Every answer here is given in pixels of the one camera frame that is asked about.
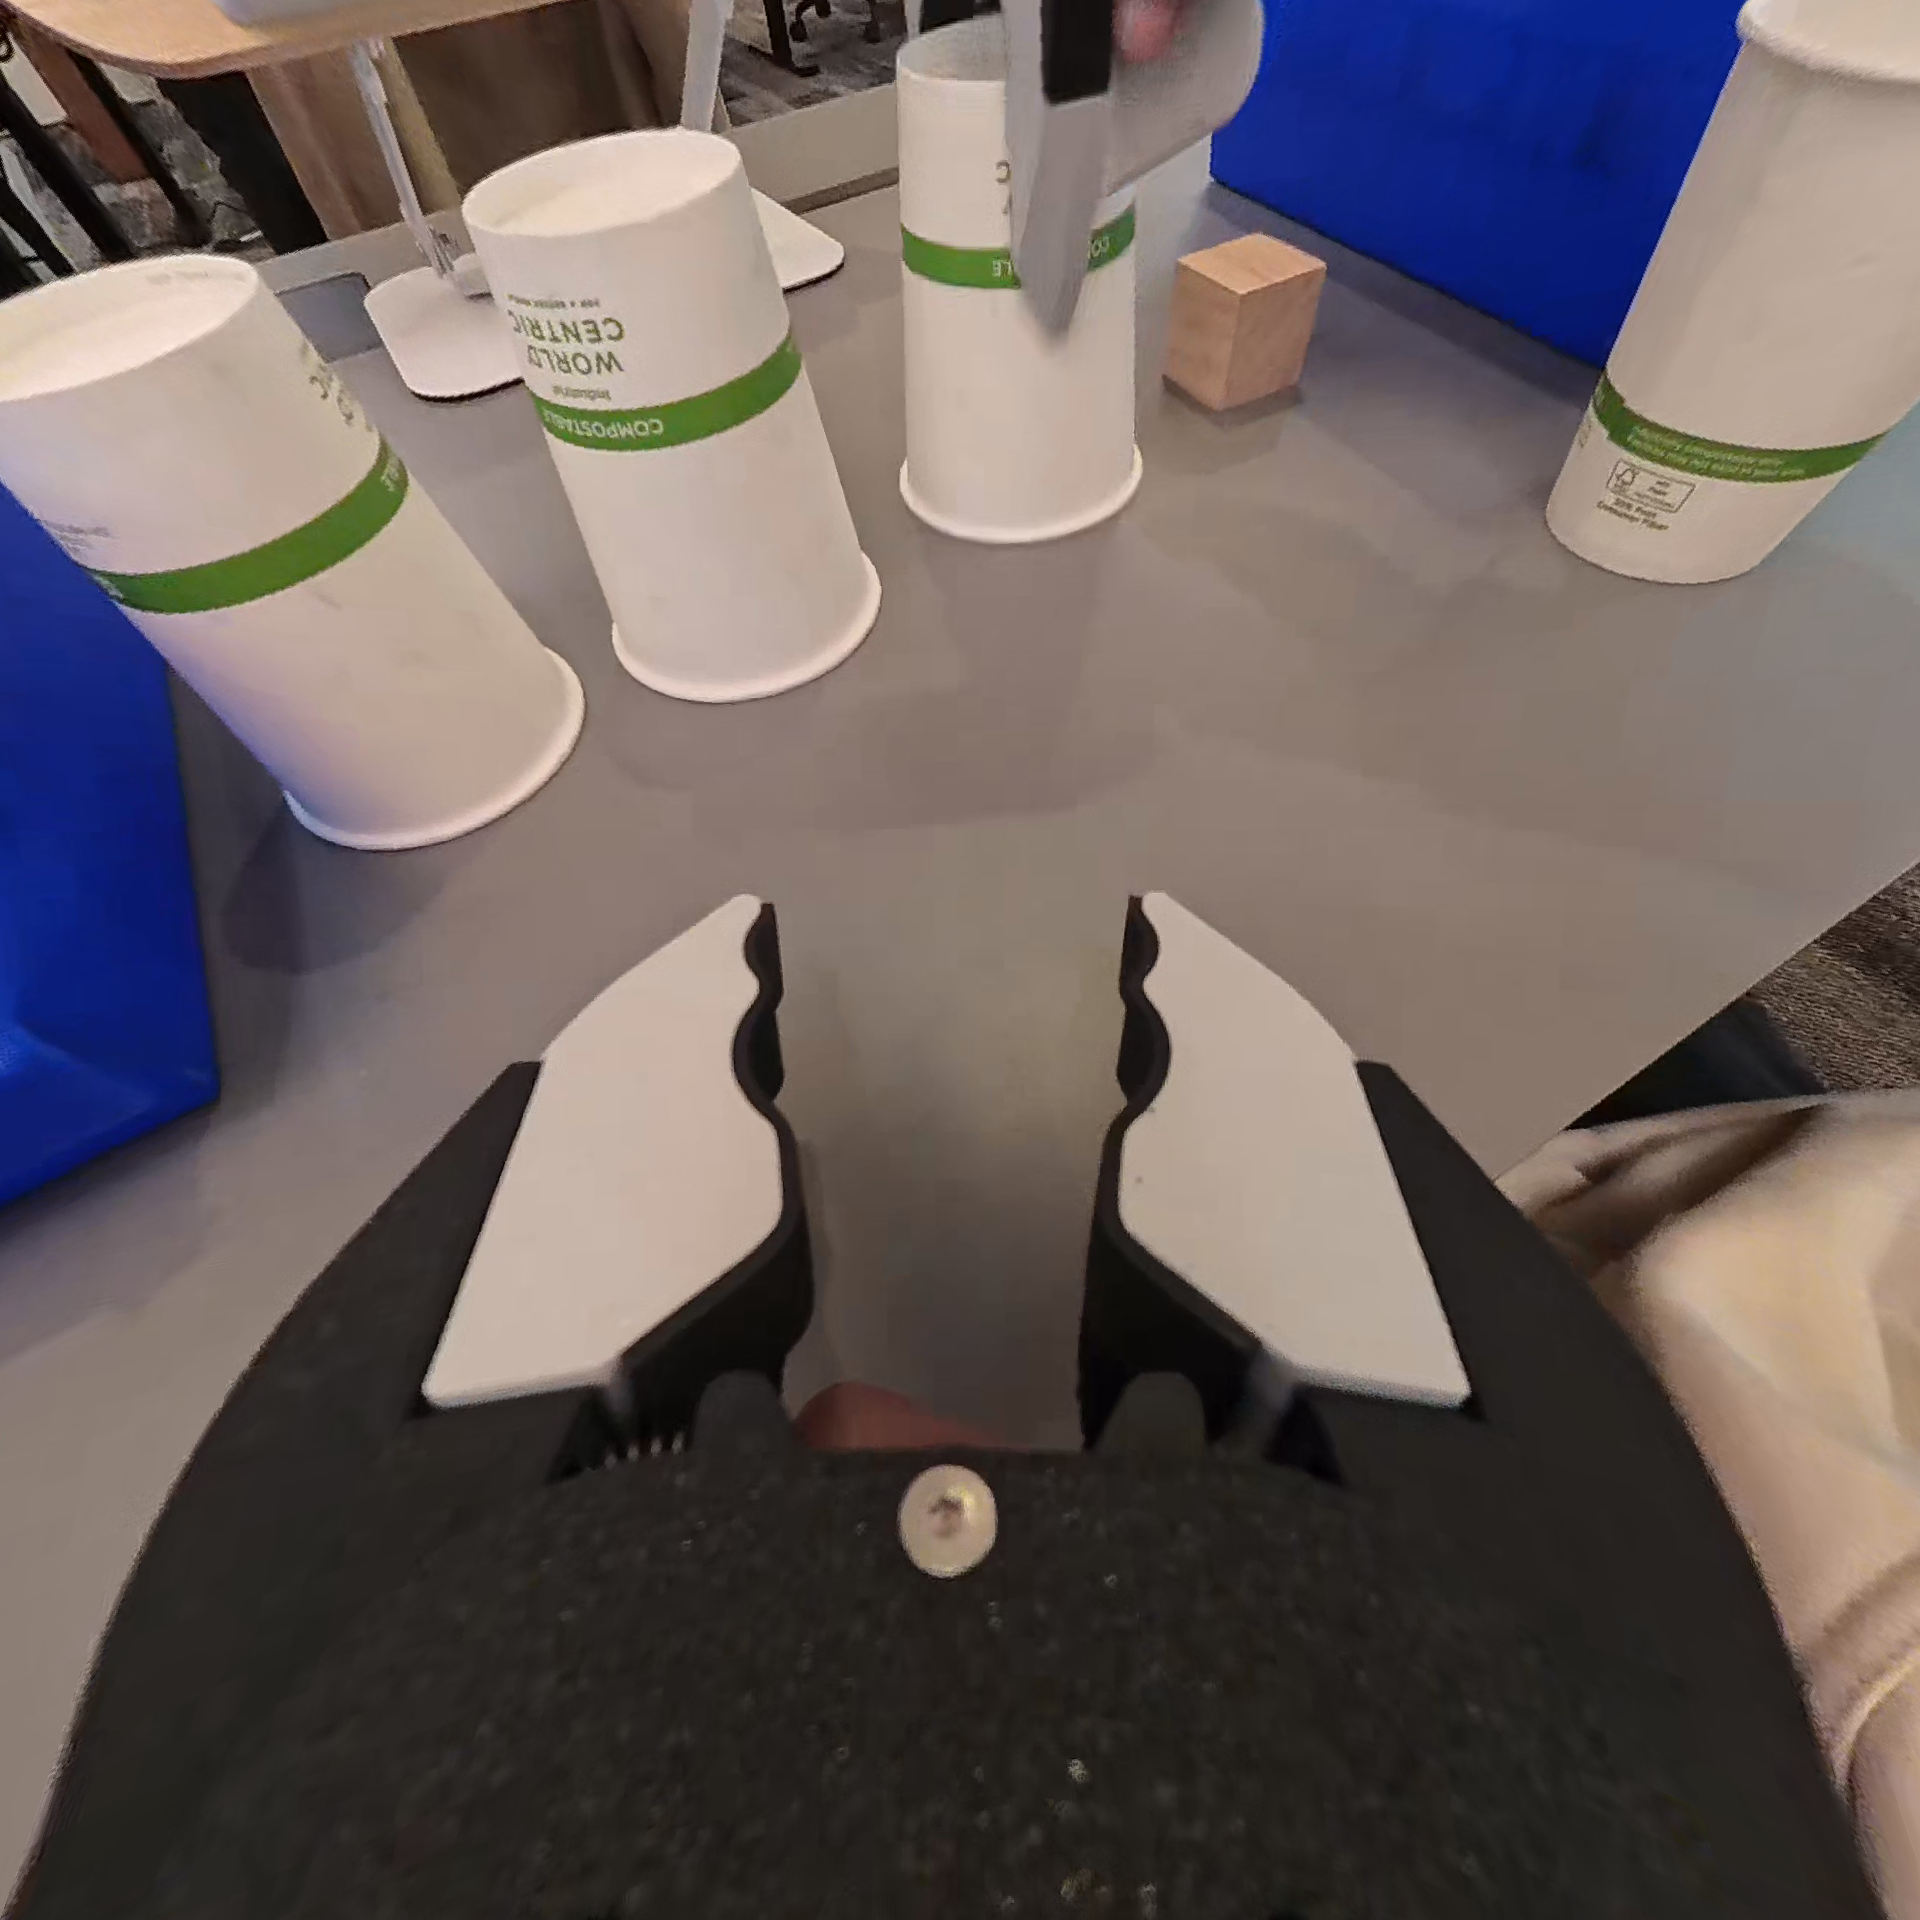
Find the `wooden cube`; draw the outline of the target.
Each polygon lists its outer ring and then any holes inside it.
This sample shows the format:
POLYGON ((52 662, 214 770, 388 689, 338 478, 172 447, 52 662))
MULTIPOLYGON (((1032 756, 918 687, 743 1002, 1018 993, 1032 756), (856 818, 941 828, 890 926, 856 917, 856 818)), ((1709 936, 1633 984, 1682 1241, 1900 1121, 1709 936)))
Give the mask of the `wooden cube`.
POLYGON ((1261 231, 1182 255, 1164 381, 1210 414, 1290 393, 1326 284, 1324 257, 1261 231))

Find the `blue plastic bin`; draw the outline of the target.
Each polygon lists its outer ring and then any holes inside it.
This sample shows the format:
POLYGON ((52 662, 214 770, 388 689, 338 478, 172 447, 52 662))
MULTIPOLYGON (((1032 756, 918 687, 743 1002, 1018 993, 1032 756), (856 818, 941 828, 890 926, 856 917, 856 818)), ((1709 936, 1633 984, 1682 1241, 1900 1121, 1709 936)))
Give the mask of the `blue plastic bin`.
POLYGON ((1264 5, 1231 191, 1602 366, 1738 52, 1738 1, 1264 5))
POLYGON ((168 671, 2 494, 2 1202, 221 1089, 168 671))

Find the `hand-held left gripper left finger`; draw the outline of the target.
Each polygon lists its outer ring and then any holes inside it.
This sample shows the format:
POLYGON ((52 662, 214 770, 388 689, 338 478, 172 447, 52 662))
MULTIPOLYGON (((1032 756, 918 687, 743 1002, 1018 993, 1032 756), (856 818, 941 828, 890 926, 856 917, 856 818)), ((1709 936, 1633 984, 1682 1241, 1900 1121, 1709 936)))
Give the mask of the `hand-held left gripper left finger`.
POLYGON ((548 1041, 422 1399, 592 1392, 639 1441, 709 1384, 774 1397, 814 1308, 800 1149, 780 1112, 776 910, 733 895, 548 1041))

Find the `person's torso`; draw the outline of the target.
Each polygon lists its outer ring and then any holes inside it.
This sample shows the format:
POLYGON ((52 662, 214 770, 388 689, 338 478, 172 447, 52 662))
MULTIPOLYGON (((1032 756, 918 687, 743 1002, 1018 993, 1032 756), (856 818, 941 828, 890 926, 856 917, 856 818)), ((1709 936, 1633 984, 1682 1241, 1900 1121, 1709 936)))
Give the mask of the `person's torso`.
POLYGON ((1918 1092, 1548 1140, 1500 1182, 1682 1413, 1886 1914, 1918 1914, 1918 1092))

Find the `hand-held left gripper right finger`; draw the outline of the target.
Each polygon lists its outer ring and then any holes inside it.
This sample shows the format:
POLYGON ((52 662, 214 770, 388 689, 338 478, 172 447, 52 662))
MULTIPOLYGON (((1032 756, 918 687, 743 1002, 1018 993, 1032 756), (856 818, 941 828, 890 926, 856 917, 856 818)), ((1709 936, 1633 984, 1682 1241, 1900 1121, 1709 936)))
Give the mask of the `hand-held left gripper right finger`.
POLYGON ((1077 1337, 1093 1448, 1175 1376, 1204 1445, 1261 1446, 1301 1392, 1462 1409, 1468 1366, 1360 1079, 1319 1008, 1170 894, 1119 936, 1119 1112, 1077 1337))

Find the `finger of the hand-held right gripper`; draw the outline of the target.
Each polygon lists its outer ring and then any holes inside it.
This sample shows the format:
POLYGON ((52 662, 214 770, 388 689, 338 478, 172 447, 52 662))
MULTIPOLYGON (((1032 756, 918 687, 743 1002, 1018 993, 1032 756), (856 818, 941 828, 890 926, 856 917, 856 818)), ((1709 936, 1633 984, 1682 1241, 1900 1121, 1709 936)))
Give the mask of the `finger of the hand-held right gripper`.
POLYGON ((1223 128, 1256 78, 1258 1, 1117 1, 1108 191, 1223 128))
POLYGON ((1112 5, 1006 1, 1001 23, 1015 276, 1044 334, 1064 334, 1105 196, 1112 5))

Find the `white paper cup green band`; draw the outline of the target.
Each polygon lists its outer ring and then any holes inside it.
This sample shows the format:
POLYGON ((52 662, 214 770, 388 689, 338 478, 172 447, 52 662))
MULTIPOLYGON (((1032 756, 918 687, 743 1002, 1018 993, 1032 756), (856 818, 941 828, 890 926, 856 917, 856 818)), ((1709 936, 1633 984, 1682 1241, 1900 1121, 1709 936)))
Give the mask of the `white paper cup green band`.
POLYGON ((576 138, 482 178, 464 221, 625 671, 743 703, 847 660, 880 575, 736 146, 576 138))
POLYGON ((1918 5, 1753 1, 1545 506, 1575 557, 1717 585, 1914 406, 1918 5))
POLYGON ((485 828, 581 738, 574 668, 247 260, 7 297, 2 476, 334 846, 485 828))
POLYGON ((895 57, 905 505, 981 544, 1034 544, 1117 514, 1136 444, 1136 191, 1105 196, 1071 322, 1018 289, 998 12, 935 23, 895 57))

